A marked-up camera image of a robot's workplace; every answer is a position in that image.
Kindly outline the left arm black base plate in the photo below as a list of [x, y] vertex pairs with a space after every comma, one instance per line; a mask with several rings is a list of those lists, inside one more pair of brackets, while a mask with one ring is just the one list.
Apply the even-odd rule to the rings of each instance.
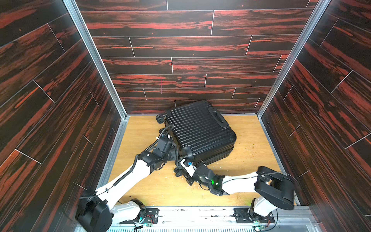
[[159, 209], [158, 208], [142, 208], [135, 219], [125, 220], [119, 224], [145, 224], [153, 225], [158, 223]]

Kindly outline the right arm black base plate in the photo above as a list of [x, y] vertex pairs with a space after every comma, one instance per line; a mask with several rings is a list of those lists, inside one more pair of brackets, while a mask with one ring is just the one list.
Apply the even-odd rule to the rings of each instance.
[[262, 223], [269, 224], [275, 223], [275, 219], [272, 213], [269, 213], [268, 216], [261, 216], [256, 214], [249, 207], [244, 208], [234, 208], [233, 216], [236, 219], [237, 224], [247, 224], [247, 223]]

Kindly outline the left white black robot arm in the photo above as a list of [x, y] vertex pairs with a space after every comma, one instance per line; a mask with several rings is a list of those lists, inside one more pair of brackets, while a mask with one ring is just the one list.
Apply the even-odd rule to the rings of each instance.
[[106, 232], [113, 224], [114, 207], [142, 179], [175, 160], [178, 148], [171, 138], [159, 137], [134, 158], [133, 165], [96, 190], [86, 190], [78, 201], [76, 221], [87, 232]]

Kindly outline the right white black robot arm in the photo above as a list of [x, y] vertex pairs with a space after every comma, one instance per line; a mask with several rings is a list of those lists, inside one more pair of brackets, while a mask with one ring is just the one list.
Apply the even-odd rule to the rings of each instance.
[[294, 180], [268, 167], [260, 166], [256, 172], [242, 176], [221, 176], [207, 166], [181, 166], [174, 169], [177, 177], [184, 176], [189, 185], [197, 182], [211, 194], [232, 195], [240, 192], [256, 192], [259, 198], [252, 200], [249, 217], [258, 221], [276, 209], [294, 209]]

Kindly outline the black hard-shell suitcase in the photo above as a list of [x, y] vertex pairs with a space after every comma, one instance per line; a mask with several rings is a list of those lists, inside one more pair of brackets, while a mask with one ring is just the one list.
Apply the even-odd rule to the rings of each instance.
[[172, 125], [170, 137], [178, 147], [177, 161], [209, 165], [226, 158], [237, 136], [219, 111], [208, 101], [195, 101], [158, 114], [159, 124]]

